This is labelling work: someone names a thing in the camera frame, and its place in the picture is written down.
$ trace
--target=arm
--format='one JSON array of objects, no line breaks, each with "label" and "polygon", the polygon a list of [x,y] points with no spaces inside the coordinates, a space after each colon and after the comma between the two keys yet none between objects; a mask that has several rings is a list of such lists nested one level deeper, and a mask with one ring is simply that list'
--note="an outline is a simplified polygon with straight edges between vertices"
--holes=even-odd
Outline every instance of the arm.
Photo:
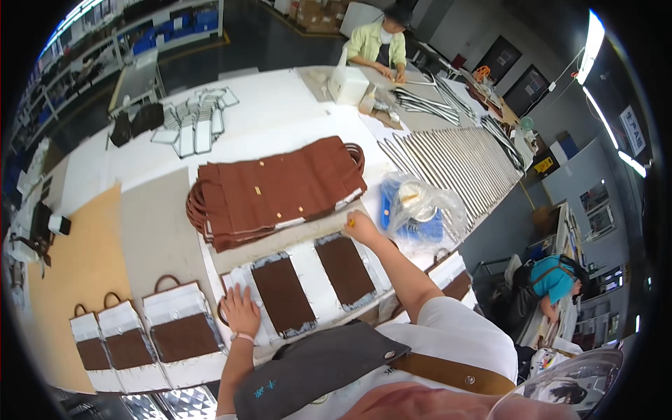
[{"label": "arm", "polygon": [[432,298],[444,293],[422,270],[411,263],[386,237],[378,232],[376,225],[364,213],[356,210],[347,215],[345,232],[371,248],[376,254],[401,304],[411,318],[417,322],[422,306]]},{"label": "arm", "polygon": [[392,71],[387,66],[384,66],[376,61],[371,61],[360,55],[365,40],[365,36],[362,32],[363,30],[361,26],[352,32],[352,37],[350,38],[350,42],[347,45],[348,61],[360,66],[371,67],[373,69],[376,69],[383,76],[385,76],[388,79],[391,79]]},{"label": "arm", "polygon": [[392,53],[392,62],[397,70],[396,82],[406,83],[406,38],[403,34],[400,35],[398,46]]},{"label": "arm", "polygon": [[[250,337],[257,334],[261,314],[259,307],[250,300],[249,288],[245,288],[242,298],[239,284],[236,285],[235,290],[229,288],[220,305],[234,333],[246,334]],[[237,337],[231,342],[217,394],[217,416],[236,412],[233,396],[239,384],[254,372],[253,349],[254,343],[245,338]]]},{"label": "arm", "polygon": [[549,295],[545,295],[542,298],[541,302],[539,302],[539,305],[541,306],[542,312],[544,313],[544,315],[546,315],[548,317],[548,319],[550,320],[551,324],[555,324],[556,322],[558,322],[558,314],[557,314],[557,312],[555,312],[555,310],[553,309],[553,307],[550,303],[550,296]]}]

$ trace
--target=wristband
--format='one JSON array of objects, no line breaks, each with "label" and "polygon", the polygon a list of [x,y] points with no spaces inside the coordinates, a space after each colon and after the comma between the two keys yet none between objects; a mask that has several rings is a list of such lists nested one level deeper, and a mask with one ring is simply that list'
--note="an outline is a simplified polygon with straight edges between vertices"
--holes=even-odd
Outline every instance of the wristband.
[{"label": "wristband", "polygon": [[241,334],[241,333],[235,333],[234,337],[231,339],[231,341],[235,340],[236,338],[244,338],[246,340],[252,341],[252,344],[254,344],[254,337],[251,337],[247,334]]}]

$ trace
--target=door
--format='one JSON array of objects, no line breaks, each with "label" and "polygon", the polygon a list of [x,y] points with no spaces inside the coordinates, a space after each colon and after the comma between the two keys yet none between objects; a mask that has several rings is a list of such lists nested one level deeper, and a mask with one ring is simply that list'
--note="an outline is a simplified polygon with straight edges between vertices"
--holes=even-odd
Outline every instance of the door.
[{"label": "door", "polygon": [[504,101],[518,118],[522,118],[546,96],[549,85],[541,72],[530,66],[504,95]]},{"label": "door", "polygon": [[500,35],[480,60],[476,69],[481,66],[488,66],[490,68],[490,78],[497,86],[498,82],[511,70],[511,67],[522,55],[516,47]]}]

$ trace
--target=fluorescent light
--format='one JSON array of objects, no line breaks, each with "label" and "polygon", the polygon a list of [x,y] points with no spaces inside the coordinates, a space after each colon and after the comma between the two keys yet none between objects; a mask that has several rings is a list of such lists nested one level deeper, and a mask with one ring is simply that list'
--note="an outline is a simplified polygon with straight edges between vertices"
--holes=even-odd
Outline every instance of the fluorescent light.
[{"label": "fluorescent light", "polygon": [[583,52],[583,59],[581,60],[581,67],[577,75],[577,82],[580,85],[585,82],[590,69],[593,68],[593,63],[597,58],[599,47],[602,45],[604,39],[604,26],[602,22],[593,11],[590,11],[590,18],[588,20],[588,37],[586,38],[586,49]]},{"label": "fluorescent light", "polygon": [[640,165],[638,161],[634,160],[632,157],[629,157],[622,151],[618,151],[618,156],[621,158],[623,162],[630,165],[635,170],[635,172],[640,174],[642,178],[646,178],[646,169],[642,165]]},{"label": "fluorescent light", "polygon": [[607,129],[607,133],[609,133],[609,137],[612,138],[612,142],[614,143],[614,147],[616,147],[616,150],[618,150],[618,143],[616,142],[616,137],[614,137],[614,133],[612,132],[612,128],[609,126],[609,123],[607,122],[607,119],[604,118],[604,114],[602,114],[602,111],[600,110],[599,106],[597,106],[597,102],[593,99],[593,96],[588,92],[588,89],[586,89],[586,86],[583,86],[583,93],[586,94],[588,99],[590,100],[590,103],[593,104],[593,108],[595,108],[595,111],[597,111],[597,115],[599,115],[600,119],[602,120],[602,124],[604,124],[604,128]]},{"label": "fluorescent light", "polygon": [[102,3],[103,0],[84,0],[80,4],[78,4],[74,9],[70,11],[65,17],[64,20],[60,21],[58,26],[56,27],[56,31],[49,37],[49,40],[46,43],[46,46],[44,47],[44,50],[40,53],[40,56],[38,57],[38,60],[42,55],[44,54],[45,51],[51,47],[51,44],[56,42],[58,37],[63,35],[63,32],[65,32],[73,23],[75,23],[77,20],[79,20],[82,16],[84,16],[89,10],[93,9],[95,6],[97,6],[99,3]]}]

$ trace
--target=grey apron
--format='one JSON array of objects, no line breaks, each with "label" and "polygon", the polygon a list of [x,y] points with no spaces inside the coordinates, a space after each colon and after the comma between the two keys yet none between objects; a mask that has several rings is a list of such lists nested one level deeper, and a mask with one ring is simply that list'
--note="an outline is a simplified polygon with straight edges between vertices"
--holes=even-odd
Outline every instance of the grey apron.
[{"label": "grey apron", "polygon": [[240,420],[282,419],[410,351],[367,323],[320,331],[257,367],[236,391],[236,414]]}]

